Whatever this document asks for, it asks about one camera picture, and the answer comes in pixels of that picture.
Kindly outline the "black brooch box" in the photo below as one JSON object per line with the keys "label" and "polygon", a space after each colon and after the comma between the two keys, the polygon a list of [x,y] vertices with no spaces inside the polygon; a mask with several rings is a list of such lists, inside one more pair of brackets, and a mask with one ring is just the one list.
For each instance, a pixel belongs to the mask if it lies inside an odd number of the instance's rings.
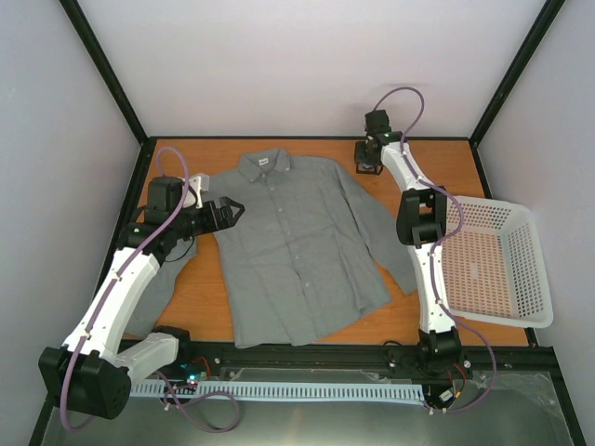
{"label": "black brooch box", "polygon": [[368,164],[372,164],[374,166],[373,170],[364,170],[361,168],[361,164],[365,163],[364,161],[364,150],[365,150],[365,146],[364,146],[365,141],[360,140],[357,141],[355,143],[355,148],[354,148],[354,162],[355,162],[355,166],[356,166],[356,173],[357,174],[365,174],[365,175],[374,175],[374,176],[379,176],[382,173],[383,170],[383,164],[382,162],[380,163],[368,163]]}

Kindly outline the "grey button-up shirt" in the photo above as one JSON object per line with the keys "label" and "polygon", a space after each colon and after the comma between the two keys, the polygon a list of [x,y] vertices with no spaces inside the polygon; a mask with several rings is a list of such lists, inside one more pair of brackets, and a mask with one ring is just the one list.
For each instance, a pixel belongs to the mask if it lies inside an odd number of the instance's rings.
{"label": "grey button-up shirt", "polygon": [[245,207],[216,233],[238,348],[307,345],[390,302],[416,274],[394,219],[337,162],[282,149],[242,155],[211,177],[205,199]]}

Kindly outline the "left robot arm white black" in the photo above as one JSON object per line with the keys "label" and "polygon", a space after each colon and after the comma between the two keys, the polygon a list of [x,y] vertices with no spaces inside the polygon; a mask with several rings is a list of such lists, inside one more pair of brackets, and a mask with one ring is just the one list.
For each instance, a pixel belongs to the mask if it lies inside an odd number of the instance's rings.
{"label": "left robot arm white black", "polygon": [[147,202],[117,240],[112,263],[86,314],[58,348],[46,348],[38,366],[62,419],[70,411],[113,419],[131,390],[166,367],[187,372],[193,363],[188,331],[160,326],[125,351],[119,349],[135,308],[180,242],[234,227],[245,207],[227,196],[203,201],[202,174],[156,177]]}

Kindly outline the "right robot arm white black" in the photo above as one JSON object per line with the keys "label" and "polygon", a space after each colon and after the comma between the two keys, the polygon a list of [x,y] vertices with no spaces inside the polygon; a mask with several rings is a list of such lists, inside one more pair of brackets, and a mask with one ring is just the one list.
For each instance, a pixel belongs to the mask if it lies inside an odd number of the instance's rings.
{"label": "right robot arm white black", "polygon": [[426,376],[443,373],[461,355],[461,342],[443,276],[447,195],[422,172],[402,132],[394,132],[386,111],[364,116],[365,141],[358,162],[379,174],[388,170],[401,191],[396,233],[407,247],[420,300],[417,367]]}

